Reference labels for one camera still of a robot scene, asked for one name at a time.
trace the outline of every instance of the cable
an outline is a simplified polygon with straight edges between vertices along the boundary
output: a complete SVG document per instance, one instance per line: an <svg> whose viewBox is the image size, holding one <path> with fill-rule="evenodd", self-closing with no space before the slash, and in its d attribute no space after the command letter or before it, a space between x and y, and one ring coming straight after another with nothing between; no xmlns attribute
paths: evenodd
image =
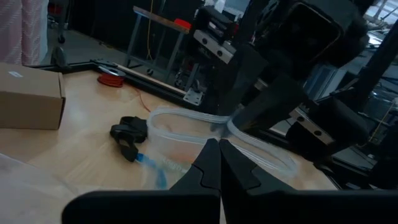
<svg viewBox="0 0 398 224"><path fill-rule="evenodd" d="M383 119L380 120L380 122L379 122L379 124L377 125L376 129L373 131L372 136L371 136L371 137L369 138L369 140L368 140L365 144L363 144L362 146L360 146L360 145L357 144L358 147L364 147L365 145L367 145L369 142L372 141L374 135L377 133L378 129L380 128L381 124L384 122L384 120L385 120L385 118L387 117L387 115L390 113L390 110L392 109L392 106L395 105L395 103L396 103L396 100L393 99L390 108L388 108L387 112L386 112L385 115L383 116Z"/></svg>
<svg viewBox="0 0 398 224"><path fill-rule="evenodd" d="M154 7L154 0L151 0L151 2L150 2L150 13L152 13L153 7ZM149 57L151 60L154 60L152 58L152 55L150 54L149 35L150 35L150 19L149 19L149 22L148 22L148 35L147 35L147 51L148 51L147 59Z"/></svg>
<svg viewBox="0 0 398 224"><path fill-rule="evenodd" d="M104 85L120 88L123 86L124 78L108 73L102 73L101 76L97 78L97 80ZM132 88L137 92L142 106L145 108L146 111L150 113L150 109L148 109L148 107L144 103L144 100L142 100L141 92L134 86L132 86Z"/></svg>
<svg viewBox="0 0 398 224"><path fill-rule="evenodd" d="M145 108L146 111L148 111L150 113L151 112L150 109L148 109L148 107L145 105L144 101L142 100L141 92L136 87L134 87L134 86L132 86L132 87L137 92L142 106Z"/></svg>

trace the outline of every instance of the white label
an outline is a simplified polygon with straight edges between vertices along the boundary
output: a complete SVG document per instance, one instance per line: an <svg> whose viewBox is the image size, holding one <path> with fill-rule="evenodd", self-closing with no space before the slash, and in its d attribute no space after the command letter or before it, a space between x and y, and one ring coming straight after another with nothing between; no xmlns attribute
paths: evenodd
<svg viewBox="0 0 398 224"><path fill-rule="evenodd" d="M20 73L17 72L8 72L10 75L16 78L22 78L23 76Z"/></svg>

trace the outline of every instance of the red wire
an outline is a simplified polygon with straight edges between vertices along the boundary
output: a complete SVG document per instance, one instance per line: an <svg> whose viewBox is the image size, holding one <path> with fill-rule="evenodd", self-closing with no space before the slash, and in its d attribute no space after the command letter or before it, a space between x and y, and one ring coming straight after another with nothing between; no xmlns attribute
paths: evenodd
<svg viewBox="0 0 398 224"><path fill-rule="evenodd" d="M142 106L145 108L145 110L150 112L150 109L148 109L148 107L145 105L144 101L142 100L141 92L138 89L136 89L134 86L132 86L132 87L133 87L133 89L135 89L137 91L137 93L139 95L139 99L141 100Z"/></svg>
<svg viewBox="0 0 398 224"><path fill-rule="evenodd" d="M97 80L100 83L107 85L107 86L122 87L124 78L118 77L116 75L111 75L108 73L102 73L101 76L98 77ZM148 107L145 105L144 101L142 100L141 92L138 89L136 89L134 86L132 86L132 87L137 92L142 106L145 108L146 111L150 112L150 109L148 109Z"/></svg>

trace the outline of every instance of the black metal bar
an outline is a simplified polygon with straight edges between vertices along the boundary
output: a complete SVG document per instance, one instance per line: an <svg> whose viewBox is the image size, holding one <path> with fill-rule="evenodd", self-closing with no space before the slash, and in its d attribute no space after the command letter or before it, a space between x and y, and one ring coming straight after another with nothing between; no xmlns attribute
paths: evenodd
<svg viewBox="0 0 398 224"><path fill-rule="evenodd" d="M188 78L187 84L185 85L185 91L188 91L189 88L191 88L192 83L193 83L193 79L195 78L195 75L197 74L198 68L199 68L199 63L195 63L193 65L191 74L190 74L190 76Z"/></svg>
<svg viewBox="0 0 398 224"><path fill-rule="evenodd" d="M352 108L362 111L368 102L368 96L379 83L380 78L388 69L391 62L398 54L398 22L396 22L390 32L386 35L380 47L371 57L368 64L359 72L359 80L356 84L357 96L351 102Z"/></svg>
<svg viewBox="0 0 398 224"><path fill-rule="evenodd" d="M124 77L124 81L130 85L139 88L140 90L144 90L152 95L158 96L159 98L175 103L176 105L182 106L190 110L198 110L197 106L183 100L184 94L178 91L171 90L170 88L167 88L166 86L163 86L159 83L127 72L126 76Z"/></svg>
<svg viewBox="0 0 398 224"><path fill-rule="evenodd" d="M139 28L139 24L141 22L141 18L142 18L142 16L140 14L138 14L137 15L136 25L134 26L134 30L132 31L129 47L127 49L126 59L124 60L124 66L125 67L128 67L129 64L130 64L130 61L131 61L130 56L131 56L131 54L134 51L136 36L137 36L137 33L138 33L138 28Z"/></svg>
<svg viewBox="0 0 398 224"><path fill-rule="evenodd" d="M130 69L133 69L133 68L139 68L139 67L141 67L141 66L142 66L141 64L138 64L138 65L130 66L129 68L130 68Z"/></svg>
<svg viewBox="0 0 398 224"><path fill-rule="evenodd" d="M93 70L97 67L97 64L93 62L78 62L78 63L71 63L69 64L69 66L70 67L68 68L62 68L56 65L33 65L30 66L30 68L37 68L51 72L60 72L62 74L69 74L69 73Z"/></svg>
<svg viewBox="0 0 398 224"><path fill-rule="evenodd" d="M165 34L166 34L166 27L163 27L162 37L160 38L159 45L157 46L157 50L156 50L156 56L155 56L155 60L153 63L154 66L157 65L157 61L159 60L160 49L162 48Z"/></svg>
<svg viewBox="0 0 398 224"><path fill-rule="evenodd" d="M180 32L180 34L178 35L177 41L175 43L175 46L174 46L174 49L173 49L173 52L172 52L172 55L171 55L170 60L169 60L169 63L167 64L167 68L166 68L167 76L166 76L166 79L165 79L165 83L167 83L168 80L169 80L170 72L172 71L172 66L174 64L175 57L177 56L177 52L178 52L178 50L179 50L179 48L181 46L181 41L182 41L184 35L185 34L183 32Z"/></svg>
<svg viewBox="0 0 398 224"><path fill-rule="evenodd" d="M146 60L143 60L141 58L138 58L138 57L135 57L135 56L130 56L130 59L134 60L135 62L140 63L141 65L143 65L143 66L145 66L147 68L152 69L153 71L156 71L156 72L159 72L159 73L162 73L162 74L167 73L167 71L165 69L160 68L158 66L153 66L153 63L150 63L150 62L148 62Z"/></svg>

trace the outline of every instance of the metal bracket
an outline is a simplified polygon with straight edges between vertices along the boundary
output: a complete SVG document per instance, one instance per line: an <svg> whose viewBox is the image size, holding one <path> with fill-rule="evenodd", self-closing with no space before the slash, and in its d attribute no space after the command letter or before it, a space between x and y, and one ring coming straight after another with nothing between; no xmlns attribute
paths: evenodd
<svg viewBox="0 0 398 224"><path fill-rule="evenodd" d="M326 131L315 124L302 109L296 108L289 115L326 145L335 141Z"/></svg>
<svg viewBox="0 0 398 224"><path fill-rule="evenodd" d="M108 67L113 67L113 68L117 68L118 65L116 63L110 62L108 60L105 59L96 59L96 60L90 60L91 62L97 63L98 65L105 65Z"/></svg>
<svg viewBox="0 0 398 224"><path fill-rule="evenodd" d="M217 56L220 60L222 60L225 63L229 63L229 61L232 59L235 49L232 48L232 46L225 46L218 44L218 42L210 37L208 34L204 33L201 30L196 30L195 33L193 34L193 38L195 38L199 43L201 43L203 46L205 46L211 53L213 53L215 56Z"/></svg>
<svg viewBox="0 0 398 224"><path fill-rule="evenodd" d="M193 80L195 78L195 75L197 74L198 69L199 69L199 63L195 63L193 65L191 74L189 75L187 84L185 85L185 89L184 89L185 91L188 91L191 88Z"/></svg>
<svg viewBox="0 0 398 224"><path fill-rule="evenodd" d="M193 88L190 88L187 91L187 94L185 94L183 99L188 103L199 106L202 98L203 98L203 92L195 92L193 91Z"/></svg>
<svg viewBox="0 0 398 224"><path fill-rule="evenodd" d="M126 74L124 72L122 72L120 70L117 70L117 69L114 69L113 67L105 66L105 65L98 66L98 69L100 69L104 73L108 73L108 74L111 74L111 75L116 75L116 76L119 76L119 77L125 77L126 76Z"/></svg>

